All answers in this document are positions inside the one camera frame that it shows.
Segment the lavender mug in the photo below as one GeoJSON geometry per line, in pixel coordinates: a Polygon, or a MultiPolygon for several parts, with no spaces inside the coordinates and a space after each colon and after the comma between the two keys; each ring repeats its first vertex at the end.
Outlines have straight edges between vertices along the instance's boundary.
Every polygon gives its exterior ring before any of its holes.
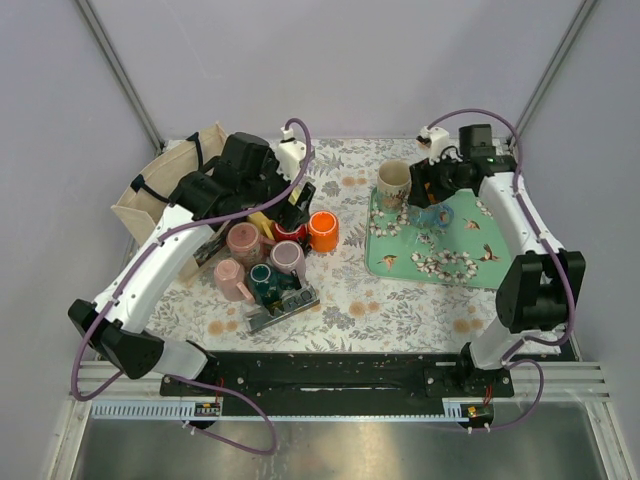
{"type": "Polygon", "coordinates": [[[295,271],[299,278],[304,278],[306,261],[301,246],[291,240],[275,244],[270,252],[270,260],[275,269],[284,274],[295,271]]]}

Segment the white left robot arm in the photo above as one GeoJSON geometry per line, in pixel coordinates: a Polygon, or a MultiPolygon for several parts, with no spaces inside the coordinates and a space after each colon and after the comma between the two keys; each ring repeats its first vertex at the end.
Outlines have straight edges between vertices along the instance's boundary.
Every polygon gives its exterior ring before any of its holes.
{"type": "Polygon", "coordinates": [[[309,196],[296,204],[289,196],[313,157],[311,136],[297,140],[289,125],[282,134],[275,147],[245,132],[229,136],[219,156],[180,179],[152,234],[119,276],[94,300],[74,301],[68,316],[82,337],[74,375],[92,348],[130,379],[156,372],[182,377],[196,395],[214,389],[210,354],[188,341],[163,339],[147,325],[166,288],[213,234],[255,213],[291,225],[307,219],[309,196]]]}

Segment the green floral tray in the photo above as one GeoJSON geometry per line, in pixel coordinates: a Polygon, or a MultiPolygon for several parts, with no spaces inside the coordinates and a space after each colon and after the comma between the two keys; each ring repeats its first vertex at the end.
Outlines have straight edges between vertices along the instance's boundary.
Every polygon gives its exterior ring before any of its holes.
{"type": "Polygon", "coordinates": [[[438,207],[445,226],[416,226],[406,209],[385,213],[369,200],[365,265],[376,276],[496,289],[511,265],[506,241],[489,209],[469,190],[438,207]]]}

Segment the red mug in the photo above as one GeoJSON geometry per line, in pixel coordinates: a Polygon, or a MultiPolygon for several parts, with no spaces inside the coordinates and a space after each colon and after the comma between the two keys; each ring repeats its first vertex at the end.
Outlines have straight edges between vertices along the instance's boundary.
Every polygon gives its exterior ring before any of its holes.
{"type": "Polygon", "coordinates": [[[286,230],[279,223],[273,223],[272,232],[277,242],[289,240],[303,243],[307,240],[308,237],[308,230],[305,224],[299,225],[294,230],[286,230]]]}

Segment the beige floral mug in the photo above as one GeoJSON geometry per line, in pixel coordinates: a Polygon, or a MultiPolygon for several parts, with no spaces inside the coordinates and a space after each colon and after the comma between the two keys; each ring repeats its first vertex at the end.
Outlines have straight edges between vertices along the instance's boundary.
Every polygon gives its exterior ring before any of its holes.
{"type": "Polygon", "coordinates": [[[384,162],[377,174],[376,200],[384,213],[398,213],[411,187],[409,165],[401,160],[384,162]]]}

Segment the blue butterfly mug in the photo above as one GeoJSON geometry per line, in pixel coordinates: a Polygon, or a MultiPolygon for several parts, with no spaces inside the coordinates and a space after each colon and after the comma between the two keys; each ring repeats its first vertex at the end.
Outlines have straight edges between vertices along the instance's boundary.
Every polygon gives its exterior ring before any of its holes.
{"type": "Polygon", "coordinates": [[[407,213],[409,223],[419,229],[446,229],[454,219],[453,209],[445,203],[430,205],[426,208],[409,205],[407,213]]]}

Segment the beige canvas tote bag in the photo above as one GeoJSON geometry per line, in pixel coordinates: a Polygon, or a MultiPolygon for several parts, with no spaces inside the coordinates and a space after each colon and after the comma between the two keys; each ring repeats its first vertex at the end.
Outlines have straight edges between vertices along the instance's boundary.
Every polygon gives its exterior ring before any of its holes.
{"type": "Polygon", "coordinates": [[[179,180],[220,154],[226,139],[226,132],[216,123],[200,130],[195,141],[180,141],[142,169],[138,177],[145,182],[143,187],[130,184],[118,202],[111,206],[111,211],[139,245],[156,228],[167,206],[166,200],[179,180]]]}

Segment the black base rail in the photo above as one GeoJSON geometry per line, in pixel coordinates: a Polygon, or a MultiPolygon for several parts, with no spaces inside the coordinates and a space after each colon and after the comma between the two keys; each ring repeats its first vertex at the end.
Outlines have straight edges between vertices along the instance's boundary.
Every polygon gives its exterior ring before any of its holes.
{"type": "Polygon", "coordinates": [[[163,397],[204,397],[205,384],[236,390],[261,406],[354,405],[357,410],[437,399],[511,398],[504,370],[474,370],[454,354],[217,352],[196,385],[163,378],[163,397]]]}

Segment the floral table mat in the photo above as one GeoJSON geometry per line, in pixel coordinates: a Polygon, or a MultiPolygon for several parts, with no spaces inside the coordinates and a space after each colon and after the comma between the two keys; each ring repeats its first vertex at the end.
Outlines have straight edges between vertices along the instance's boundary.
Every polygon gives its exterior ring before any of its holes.
{"type": "Polygon", "coordinates": [[[311,253],[306,276],[320,303],[250,334],[248,306],[229,302],[211,270],[175,282],[150,317],[151,332],[191,340],[210,350],[413,351],[449,353],[477,337],[494,319],[495,289],[393,280],[365,265],[369,200],[379,166],[414,163],[424,151],[413,140],[318,140],[307,176],[316,187],[314,210],[339,220],[339,243],[311,253]]]}

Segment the yellow mug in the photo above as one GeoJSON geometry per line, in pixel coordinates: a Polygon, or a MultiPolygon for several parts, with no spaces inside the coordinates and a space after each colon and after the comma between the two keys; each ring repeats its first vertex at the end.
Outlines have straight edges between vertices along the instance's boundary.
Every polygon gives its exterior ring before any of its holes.
{"type": "Polygon", "coordinates": [[[269,219],[263,212],[250,214],[247,217],[247,221],[253,224],[259,230],[261,235],[270,240],[274,240],[274,234],[272,231],[273,221],[269,219]]]}

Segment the dark green mug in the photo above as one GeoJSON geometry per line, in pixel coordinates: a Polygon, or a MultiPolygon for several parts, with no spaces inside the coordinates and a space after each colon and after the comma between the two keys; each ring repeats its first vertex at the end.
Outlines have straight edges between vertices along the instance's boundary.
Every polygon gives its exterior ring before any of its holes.
{"type": "Polygon", "coordinates": [[[266,263],[254,265],[247,274],[247,285],[263,306],[278,302],[287,293],[302,288],[297,272],[282,273],[266,263]]]}

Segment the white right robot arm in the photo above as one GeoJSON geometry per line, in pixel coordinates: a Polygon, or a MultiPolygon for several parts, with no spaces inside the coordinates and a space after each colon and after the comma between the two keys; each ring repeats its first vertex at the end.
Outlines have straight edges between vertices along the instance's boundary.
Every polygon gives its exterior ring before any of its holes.
{"type": "Polygon", "coordinates": [[[410,205],[427,209],[461,190],[472,191],[492,213],[512,258],[496,293],[496,319],[465,346],[468,363],[455,371],[457,388],[475,396],[490,385],[490,371],[503,367],[525,343],[556,347],[569,340],[586,260],[544,224],[519,163],[511,154],[497,153],[490,125],[460,128],[457,145],[435,125],[423,127],[416,139],[427,156],[409,168],[410,205]]]}

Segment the pink round mug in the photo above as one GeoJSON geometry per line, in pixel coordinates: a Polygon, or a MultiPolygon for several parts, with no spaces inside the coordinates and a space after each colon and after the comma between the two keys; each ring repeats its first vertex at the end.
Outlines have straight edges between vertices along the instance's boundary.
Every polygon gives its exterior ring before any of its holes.
{"type": "Polygon", "coordinates": [[[229,230],[226,244],[231,256],[247,266],[263,263],[268,251],[276,242],[262,235],[252,223],[240,222],[229,230]]]}

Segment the pink octagonal mug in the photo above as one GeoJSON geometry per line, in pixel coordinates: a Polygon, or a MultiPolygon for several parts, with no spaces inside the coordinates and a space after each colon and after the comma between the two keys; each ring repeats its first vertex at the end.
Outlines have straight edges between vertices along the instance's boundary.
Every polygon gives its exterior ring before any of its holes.
{"type": "Polygon", "coordinates": [[[224,296],[230,302],[248,302],[255,299],[245,284],[244,267],[234,259],[221,260],[214,269],[214,281],[224,296]]]}

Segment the orange mug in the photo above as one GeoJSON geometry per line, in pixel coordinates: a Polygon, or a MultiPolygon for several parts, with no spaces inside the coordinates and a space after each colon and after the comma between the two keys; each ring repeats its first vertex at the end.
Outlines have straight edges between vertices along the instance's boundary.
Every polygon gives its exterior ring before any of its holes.
{"type": "Polygon", "coordinates": [[[333,251],[339,242],[339,220],[330,211],[313,213],[308,222],[311,248],[317,253],[333,251]]]}

